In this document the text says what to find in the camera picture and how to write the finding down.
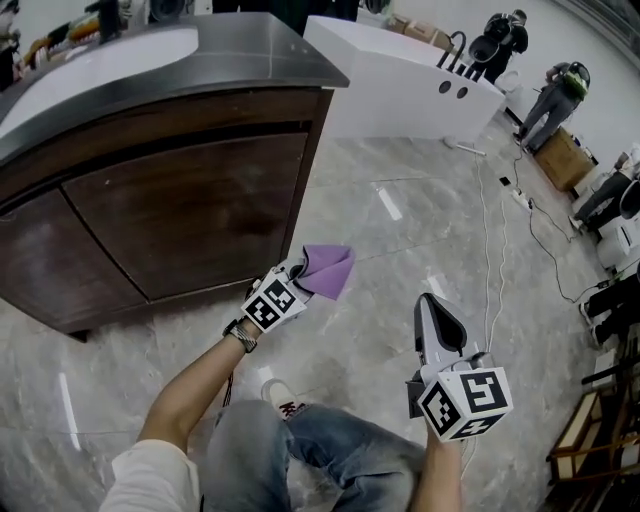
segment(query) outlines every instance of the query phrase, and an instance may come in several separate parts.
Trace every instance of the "countertop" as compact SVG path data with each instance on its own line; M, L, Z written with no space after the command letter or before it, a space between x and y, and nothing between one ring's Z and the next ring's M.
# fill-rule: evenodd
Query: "countertop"
M349 85L347 77L320 52L268 13L183 17L127 32L120 40L185 25L198 28L199 45L194 53L96 87L29 119L0 139L0 166L71 128L156 101L235 89ZM62 65L64 61L51 63L5 91L0 98L0 120L33 83Z
M438 62L440 62L444 54L444 50L436 46L426 44L423 41L407 37L403 34L398 34L397 32L380 30L379 28L361 25L359 23L354 25L345 20L324 16L310 16L307 31L309 31L310 26L316 24L332 32L336 37L344 40L361 52L376 53L394 59L402 59L408 62L414 62L420 66L429 66L438 69ZM455 51L452 51L443 69L440 70L442 73L448 73L446 68L451 64L454 57ZM349 75L349 71L344 69L344 67L342 71ZM485 89L497 91L497 88L487 82L484 77L475 83Z

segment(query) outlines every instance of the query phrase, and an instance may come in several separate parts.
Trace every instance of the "white counter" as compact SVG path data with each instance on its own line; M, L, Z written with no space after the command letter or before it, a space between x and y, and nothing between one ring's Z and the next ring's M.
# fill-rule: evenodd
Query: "white counter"
M436 67L443 51L388 30L311 16L304 37L351 80L334 94L324 133L331 137L449 136L472 142L504 96ZM439 88L451 83L447 93ZM466 88L466 96L458 98Z

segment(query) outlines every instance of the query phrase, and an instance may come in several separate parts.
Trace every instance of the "wristwatch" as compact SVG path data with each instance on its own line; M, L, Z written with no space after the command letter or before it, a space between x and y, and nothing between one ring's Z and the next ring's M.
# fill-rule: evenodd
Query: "wristwatch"
M240 343L244 345L245 352L250 354L258 346L258 342L240 325L245 318L247 317L243 316L242 318L232 320L225 330L222 331L222 335L226 336L227 334L231 334L234 338L237 338Z

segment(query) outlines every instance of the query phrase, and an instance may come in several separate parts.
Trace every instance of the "wooden cabinet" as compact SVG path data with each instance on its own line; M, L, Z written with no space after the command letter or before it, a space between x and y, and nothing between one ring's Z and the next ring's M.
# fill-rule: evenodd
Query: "wooden cabinet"
M57 190L0 217L0 247L4 298L51 327L145 302Z
M210 142L63 185L150 299L255 277L277 262L307 135Z
M286 257L332 91L202 93L0 169L0 295L74 334L244 291Z

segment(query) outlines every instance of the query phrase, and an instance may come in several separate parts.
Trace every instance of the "cabinet door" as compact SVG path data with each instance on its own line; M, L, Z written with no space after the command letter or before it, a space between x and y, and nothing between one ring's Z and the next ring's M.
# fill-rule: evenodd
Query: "cabinet door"
M0 218L0 293L54 328L145 302L58 190Z
M232 283L278 262L305 134L213 142L65 185L109 254L150 299Z

